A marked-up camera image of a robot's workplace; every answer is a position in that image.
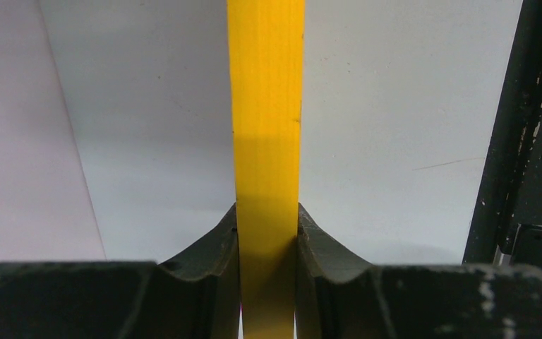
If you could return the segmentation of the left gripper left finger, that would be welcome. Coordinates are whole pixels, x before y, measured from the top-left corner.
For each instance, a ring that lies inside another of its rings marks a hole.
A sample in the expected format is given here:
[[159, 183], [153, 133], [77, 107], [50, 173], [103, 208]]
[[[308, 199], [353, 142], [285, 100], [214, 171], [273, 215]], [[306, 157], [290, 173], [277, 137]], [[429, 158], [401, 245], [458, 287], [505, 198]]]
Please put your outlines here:
[[236, 338], [236, 210], [161, 262], [0, 263], [0, 338]]

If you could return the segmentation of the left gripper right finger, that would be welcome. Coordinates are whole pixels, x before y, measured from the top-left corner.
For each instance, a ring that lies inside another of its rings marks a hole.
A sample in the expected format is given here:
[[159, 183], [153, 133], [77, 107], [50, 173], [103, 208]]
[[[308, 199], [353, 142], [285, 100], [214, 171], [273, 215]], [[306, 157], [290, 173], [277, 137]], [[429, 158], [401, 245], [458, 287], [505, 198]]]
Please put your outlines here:
[[542, 338], [533, 266], [377, 266], [299, 208], [299, 338]]

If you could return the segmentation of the yellow wooden picture frame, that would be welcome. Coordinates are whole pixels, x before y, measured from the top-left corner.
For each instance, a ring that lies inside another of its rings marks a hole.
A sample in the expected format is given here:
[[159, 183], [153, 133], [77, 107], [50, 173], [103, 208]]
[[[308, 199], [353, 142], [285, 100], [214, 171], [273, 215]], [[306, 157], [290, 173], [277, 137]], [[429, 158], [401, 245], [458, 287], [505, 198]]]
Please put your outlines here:
[[292, 338], [303, 93], [303, 1], [227, 4], [245, 338]]

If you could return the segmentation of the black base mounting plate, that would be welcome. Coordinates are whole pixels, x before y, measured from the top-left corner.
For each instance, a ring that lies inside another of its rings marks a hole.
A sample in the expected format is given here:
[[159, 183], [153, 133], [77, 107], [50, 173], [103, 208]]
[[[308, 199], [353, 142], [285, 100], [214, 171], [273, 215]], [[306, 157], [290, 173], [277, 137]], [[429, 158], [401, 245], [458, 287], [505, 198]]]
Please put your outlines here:
[[463, 262], [542, 270], [542, 1], [522, 3]]

